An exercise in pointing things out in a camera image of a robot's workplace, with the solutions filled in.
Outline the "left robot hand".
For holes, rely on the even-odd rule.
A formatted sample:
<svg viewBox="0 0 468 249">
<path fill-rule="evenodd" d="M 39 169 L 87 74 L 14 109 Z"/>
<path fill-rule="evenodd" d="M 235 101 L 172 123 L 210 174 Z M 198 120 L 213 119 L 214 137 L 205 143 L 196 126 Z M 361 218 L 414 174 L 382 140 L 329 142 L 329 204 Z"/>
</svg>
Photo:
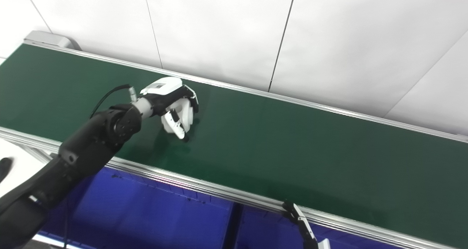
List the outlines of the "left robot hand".
<svg viewBox="0 0 468 249">
<path fill-rule="evenodd" d="M 199 111 L 197 94 L 181 78 L 164 77 L 142 89 L 134 106 L 142 119 L 159 116 L 164 130 L 188 142 L 193 117 Z"/>
</svg>

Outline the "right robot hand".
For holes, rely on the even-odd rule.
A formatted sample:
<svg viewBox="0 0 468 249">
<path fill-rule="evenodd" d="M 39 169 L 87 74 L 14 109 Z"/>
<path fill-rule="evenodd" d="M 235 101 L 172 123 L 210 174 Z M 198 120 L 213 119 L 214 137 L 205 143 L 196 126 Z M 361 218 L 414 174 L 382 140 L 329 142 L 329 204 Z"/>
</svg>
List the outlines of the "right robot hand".
<svg viewBox="0 0 468 249">
<path fill-rule="evenodd" d="M 318 242 L 316 236 L 314 235 L 309 222 L 306 219 L 306 216 L 303 214 L 301 209 L 297 204 L 284 201 L 282 204 L 284 212 L 282 212 L 283 217 L 289 219 L 292 224 L 295 224 L 301 237 L 303 239 L 303 248 L 304 249 L 330 249 L 331 245 L 329 239 L 323 239 L 321 242 Z"/>
</svg>

